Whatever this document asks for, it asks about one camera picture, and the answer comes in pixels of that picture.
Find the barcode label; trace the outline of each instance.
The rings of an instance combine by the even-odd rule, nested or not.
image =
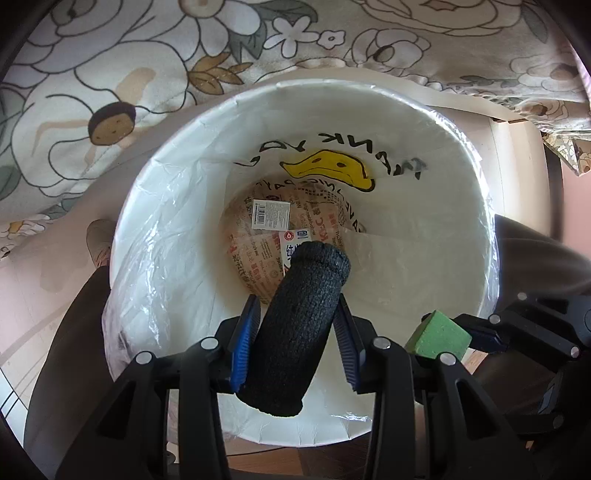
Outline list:
[[[290,203],[275,200],[252,201],[252,228],[287,230],[290,227]]]
[[[266,205],[258,204],[256,206],[256,219],[255,225],[264,225],[265,224],[265,211],[267,209]]]

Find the wooden floor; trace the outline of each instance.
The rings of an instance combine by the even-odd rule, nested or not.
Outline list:
[[[300,457],[296,448],[279,448],[261,453],[228,456],[228,464],[234,470],[256,473],[302,475]]]
[[[369,435],[349,442],[314,448],[279,448],[228,456],[230,468],[257,473],[305,475],[316,478],[361,480]]]

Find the blue gripper pad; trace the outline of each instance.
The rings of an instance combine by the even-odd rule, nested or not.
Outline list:
[[[230,387],[234,393],[240,390],[240,387],[246,381],[251,346],[260,324],[261,302],[257,296],[250,295],[238,320],[239,331],[232,336],[228,347],[228,350],[232,353]]]

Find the shoe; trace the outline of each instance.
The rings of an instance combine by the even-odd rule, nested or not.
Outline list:
[[[86,246],[96,268],[109,265],[111,245],[117,224],[112,220],[95,220],[86,229]]]

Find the person's leg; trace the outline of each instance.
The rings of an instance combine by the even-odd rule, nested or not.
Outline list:
[[[520,223],[497,216],[501,292],[496,310],[519,292],[591,295],[591,261]],[[535,413],[554,374],[516,351],[488,355],[474,373],[503,413]]]
[[[102,313],[109,297],[109,253],[115,224],[93,222],[87,243],[97,270],[57,329],[31,396],[24,448],[48,479],[113,384],[105,359]]]

